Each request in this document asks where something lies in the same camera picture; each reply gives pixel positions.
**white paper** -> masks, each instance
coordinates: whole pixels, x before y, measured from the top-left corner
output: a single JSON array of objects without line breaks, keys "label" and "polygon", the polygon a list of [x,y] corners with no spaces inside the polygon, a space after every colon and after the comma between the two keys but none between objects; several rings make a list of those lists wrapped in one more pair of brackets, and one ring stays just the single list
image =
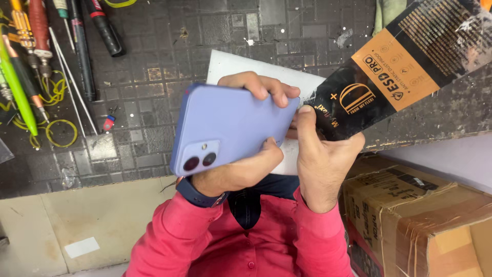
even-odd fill
[{"label": "white paper", "polygon": [[[276,78],[282,83],[296,86],[301,89],[299,97],[301,106],[308,99],[314,90],[325,80],[325,78],[297,71],[294,69],[283,68],[267,64],[260,61],[236,56],[233,54],[212,50],[210,56],[209,73],[207,84],[217,85],[220,78],[244,71],[254,71],[258,75]],[[297,175],[297,155],[299,145],[297,140],[286,138],[280,146],[284,158],[283,161],[272,171],[275,174]]]},{"label": "white paper", "polygon": [[65,246],[65,251],[72,259],[98,249],[99,245],[94,237]]}]

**red clip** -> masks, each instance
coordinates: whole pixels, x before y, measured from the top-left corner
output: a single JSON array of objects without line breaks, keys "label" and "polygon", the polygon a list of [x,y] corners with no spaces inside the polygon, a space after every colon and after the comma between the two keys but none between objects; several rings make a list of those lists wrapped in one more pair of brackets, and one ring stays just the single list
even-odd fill
[{"label": "red clip", "polygon": [[114,116],[108,115],[108,117],[106,118],[106,121],[104,121],[103,128],[106,131],[109,131],[109,130],[111,130],[111,128],[113,127],[114,124],[115,124],[115,118],[114,118]]}]

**workbench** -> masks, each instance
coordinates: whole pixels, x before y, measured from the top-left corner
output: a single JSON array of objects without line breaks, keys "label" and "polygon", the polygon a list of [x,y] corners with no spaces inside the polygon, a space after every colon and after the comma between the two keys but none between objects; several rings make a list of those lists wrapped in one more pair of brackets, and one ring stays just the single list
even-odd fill
[{"label": "workbench", "polygon": [[[211,49],[327,77],[371,38],[375,14],[375,0],[138,0],[117,9],[101,4],[127,48],[126,55],[111,58],[84,7],[99,99],[89,106],[101,135],[84,139],[79,132],[72,146],[59,148],[41,130],[36,149],[25,130],[1,125],[0,138],[15,158],[0,164],[0,198],[170,175],[181,97],[189,84],[205,81]],[[10,14],[8,3],[0,7]],[[51,0],[48,11],[79,77]],[[349,29],[353,35],[338,48],[335,40]],[[60,69],[56,58],[51,65]],[[365,151],[489,132],[491,77],[487,65],[365,130]],[[78,126],[68,95],[47,111]],[[116,120],[106,133],[108,114]],[[53,132],[61,144],[73,137],[67,125]]]}]

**green pen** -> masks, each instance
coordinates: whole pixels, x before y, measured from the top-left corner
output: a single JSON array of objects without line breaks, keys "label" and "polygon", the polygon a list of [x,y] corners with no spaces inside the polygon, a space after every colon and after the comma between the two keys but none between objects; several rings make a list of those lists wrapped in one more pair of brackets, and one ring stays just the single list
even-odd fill
[{"label": "green pen", "polygon": [[5,46],[7,43],[8,35],[2,35],[2,39],[0,39],[0,66],[3,70],[3,73],[5,74],[5,79],[7,80],[7,83],[12,90],[12,94],[14,96],[15,102],[17,103],[17,108],[21,113],[22,119],[24,120],[31,134],[33,136],[37,136],[36,120],[34,118],[34,114],[32,113],[31,107],[29,106],[28,98],[24,93],[21,83],[19,82],[19,78],[17,77],[14,67],[10,62],[7,47]]}]

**phone case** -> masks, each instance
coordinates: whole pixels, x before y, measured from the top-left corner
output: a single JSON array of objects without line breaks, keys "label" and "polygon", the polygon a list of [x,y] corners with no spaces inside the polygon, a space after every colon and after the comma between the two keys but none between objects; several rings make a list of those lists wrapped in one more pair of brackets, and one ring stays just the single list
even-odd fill
[{"label": "phone case", "polygon": [[[246,89],[192,84],[181,103],[171,171],[189,176],[251,157],[268,137],[280,146],[299,101],[298,97],[289,99],[286,108],[279,108],[270,95],[261,101]],[[215,160],[209,164],[211,153]],[[185,170],[191,158],[191,164],[197,165]]]}]

